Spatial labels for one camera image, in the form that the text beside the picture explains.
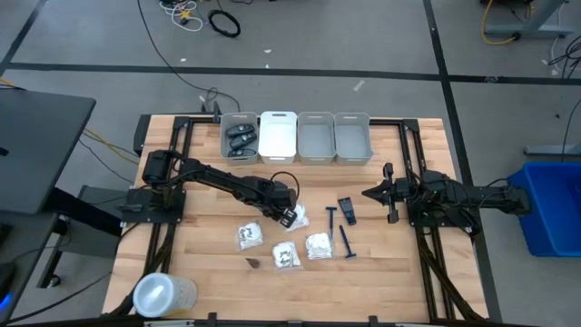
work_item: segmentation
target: desk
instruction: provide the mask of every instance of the desk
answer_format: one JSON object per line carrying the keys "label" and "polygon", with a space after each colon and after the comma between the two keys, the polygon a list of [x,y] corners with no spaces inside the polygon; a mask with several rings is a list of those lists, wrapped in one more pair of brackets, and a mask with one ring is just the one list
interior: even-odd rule
{"label": "desk", "polygon": [[[141,171],[147,154],[166,149],[171,136],[173,115],[155,115],[143,147]],[[440,119],[419,119],[428,169],[454,177],[454,169],[444,126]],[[183,135],[178,145],[181,148]],[[300,181],[300,203],[307,208],[308,228],[285,233],[274,221],[254,208],[234,200],[231,195],[198,183],[186,183],[185,214],[173,243],[170,273],[191,278],[198,286],[198,302],[177,318],[206,319],[217,312],[220,320],[366,322],[377,315],[380,322],[427,322],[425,294],[419,267],[414,230],[400,206],[401,221],[388,224],[388,209],[363,197],[360,192],[382,180],[384,163],[394,165],[394,178],[404,176],[404,164],[397,128],[371,126],[375,153],[365,166],[305,166],[255,164],[230,167],[220,157],[220,126],[196,124],[190,157],[238,175],[270,178],[278,171],[294,173]],[[409,147],[414,143],[409,135]],[[417,167],[415,156],[412,161]],[[278,176],[289,186],[290,177]],[[309,261],[305,237],[328,231],[325,207],[350,196],[357,224],[348,226],[341,213],[335,218],[336,258]],[[265,244],[244,252],[236,250],[236,227],[259,220]],[[346,227],[351,248],[358,257],[345,260],[345,246],[339,224]],[[129,233],[119,246],[103,311],[114,309],[131,291],[143,271],[151,225],[142,224]],[[442,246],[448,275],[462,295],[480,314],[487,316],[482,286],[472,244],[457,228],[441,228]],[[275,243],[294,241],[303,270],[275,273],[271,248]],[[252,269],[245,258],[258,259]],[[438,283],[438,312],[443,316]]]}
{"label": "desk", "polygon": [[[55,187],[95,100],[15,89],[0,95],[0,147],[6,149],[0,156],[0,223],[13,227],[0,246],[0,262],[38,250],[15,262],[12,301],[0,308],[3,322],[14,311],[51,233],[67,233],[59,213],[113,236],[121,228],[115,216]],[[53,249],[39,287],[50,281],[61,251],[66,250]]]}

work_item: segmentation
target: yellow cable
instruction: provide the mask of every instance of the yellow cable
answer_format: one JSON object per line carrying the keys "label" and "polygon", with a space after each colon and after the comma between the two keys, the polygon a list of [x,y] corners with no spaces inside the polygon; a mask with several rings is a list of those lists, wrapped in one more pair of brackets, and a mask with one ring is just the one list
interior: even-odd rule
{"label": "yellow cable", "polygon": [[114,147],[112,147],[107,141],[105,141],[99,134],[91,131],[88,128],[84,129],[85,131],[87,131],[87,133],[91,134],[92,136],[96,137],[99,141],[101,141],[101,143],[105,144],[105,146],[107,146],[109,148],[109,150],[115,152],[115,154],[119,155],[120,157],[122,157],[124,160],[132,163],[132,164],[139,164],[129,158],[127,158],[126,156],[124,156],[122,153],[120,153],[119,151],[117,151]]}
{"label": "yellow cable", "polygon": [[6,84],[6,85],[10,85],[10,86],[14,86],[14,84],[12,84],[10,81],[5,80],[4,78],[0,77],[0,82]]}
{"label": "yellow cable", "polygon": [[494,0],[490,0],[488,2],[487,5],[487,10],[484,11],[484,15],[482,16],[482,23],[480,24],[480,35],[482,36],[482,39],[484,40],[484,42],[486,42],[489,45],[507,45],[515,40],[517,40],[514,36],[506,39],[504,41],[498,41],[498,42],[493,42],[487,39],[487,36],[484,34],[484,31],[486,29],[486,25],[487,25],[487,17],[488,17],[488,11],[490,10],[490,6],[492,6],[492,3],[494,2]]}

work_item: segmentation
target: white plastic bin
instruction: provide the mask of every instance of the white plastic bin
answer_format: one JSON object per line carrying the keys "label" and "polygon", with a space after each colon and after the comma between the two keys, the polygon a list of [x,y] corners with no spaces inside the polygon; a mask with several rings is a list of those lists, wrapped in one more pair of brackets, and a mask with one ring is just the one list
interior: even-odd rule
{"label": "white plastic bin", "polygon": [[368,114],[335,114],[337,164],[364,165],[373,156]]}
{"label": "white plastic bin", "polygon": [[258,153],[265,164],[292,164],[297,154],[297,115],[293,112],[261,114]]}
{"label": "white plastic bin", "polygon": [[238,166],[245,164],[256,164],[258,162],[258,140],[245,146],[247,149],[256,151],[255,155],[247,157],[230,158],[228,152],[232,149],[230,147],[230,138],[226,136],[226,131],[233,126],[240,124],[251,124],[254,126],[254,133],[259,135],[258,119],[255,113],[235,113],[223,114],[220,120],[220,155],[228,165]]}
{"label": "white plastic bin", "polygon": [[303,164],[330,164],[335,157],[333,114],[299,114],[299,156]]}

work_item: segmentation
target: black floor line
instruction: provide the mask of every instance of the black floor line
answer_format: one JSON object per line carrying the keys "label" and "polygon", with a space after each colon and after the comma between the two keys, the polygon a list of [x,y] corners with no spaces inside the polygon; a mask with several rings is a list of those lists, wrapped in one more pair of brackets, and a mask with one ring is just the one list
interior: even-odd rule
{"label": "black floor line", "polygon": [[2,60],[2,63],[0,63],[0,76],[4,74],[5,70],[10,65],[10,62],[12,62],[12,58],[15,57],[16,51],[18,51],[18,48],[24,41],[26,35],[28,34],[28,31],[30,31],[30,28],[33,26],[34,21],[36,21],[36,18],[38,18],[38,16],[40,15],[40,12],[43,10],[44,5],[46,5],[46,1],[47,0],[39,0],[38,3],[36,3],[33,12],[28,16],[28,19],[26,19],[25,25],[22,26],[22,29],[16,36],[16,39],[10,45],[10,49],[8,49],[8,52],[6,53],[4,59]]}
{"label": "black floor line", "polygon": [[[171,73],[167,66],[135,66],[108,64],[28,64],[11,63],[9,69],[34,71],[103,72],[103,73]],[[320,70],[320,69],[267,69],[228,67],[173,67],[179,74],[223,74],[304,77],[357,77],[412,81],[439,81],[438,74],[416,74],[378,71]]]}
{"label": "black floor line", "polygon": [[[426,18],[428,19],[429,34],[431,36],[432,46],[434,48],[434,56],[436,56],[436,63],[438,64],[442,91],[444,92],[444,101],[446,102],[446,108],[448,110],[448,119],[450,121],[450,127],[452,130],[452,138],[454,139],[454,147],[456,149],[456,157],[458,158],[462,183],[466,185],[472,185],[472,173],[470,172],[470,166],[468,164],[468,154],[466,152],[466,146],[464,145],[464,137],[462,136],[462,129],[460,128],[460,120],[458,118],[456,103],[454,102],[450,76],[448,75],[446,61],[444,60],[442,44],[439,39],[438,25],[436,24],[436,17],[434,16],[434,8],[432,7],[431,0],[423,1],[424,9],[426,10]],[[481,231],[480,234],[472,240],[472,242],[476,251],[478,272],[480,273],[482,290],[484,292],[487,304],[488,316],[493,322],[502,322],[497,287],[494,283],[494,277],[492,275],[492,267],[490,266],[490,258],[488,256],[484,231]]]}
{"label": "black floor line", "polygon": [[[116,64],[32,64],[8,63],[5,69],[55,72],[100,72],[100,73],[149,73],[171,74],[167,66],[116,65]],[[302,77],[353,77],[378,78],[408,81],[439,82],[439,74],[401,73],[359,70],[321,70],[321,69],[266,69],[266,68],[232,68],[232,67],[174,67],[179,74],[220,74],[248,76],[302,76]],[[545,77],[511,77],[500,76],[490,80],[483,75],[449,74],[451,83],[484,83],[484,84],[531,84],[531,85],[581,85],[581,79],[563,80]]]}
{"label": "black floor line", "polygon": [[454,83],[528,84],[528,85],[581,85],[581,78],[560,79],[550,77],[488,77],[452,74],[448,76]]}

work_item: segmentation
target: gray plastic bin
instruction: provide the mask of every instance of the gray plastic bin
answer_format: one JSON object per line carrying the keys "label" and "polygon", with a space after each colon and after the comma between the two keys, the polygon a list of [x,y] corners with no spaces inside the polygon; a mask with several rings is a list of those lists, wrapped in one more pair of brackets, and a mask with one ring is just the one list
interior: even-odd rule
{"label": "gray plastic bin", "polygon": [[335,157],[333,114],[299,114],[299,155],[303,164],[330,164]]}
{"label": "gray plastic bin", "polygon": [[246,148],[254,150],[255,155],[238,158],[228,157],[228,152],[232,148],[230,147],[230,138],[226,136],[226,130],[239,124],[252,124],[254,125],[254,133],[259,134],[258,119],[255,113],[223,114],[220,120],[220,155],[228,165],[256,164],[258,162],[258,139],[246,146]]}
{"label": "gray plastic bin", "polygon": [[364,165],[373,156],[368,114],[335,114],[337,164]]}

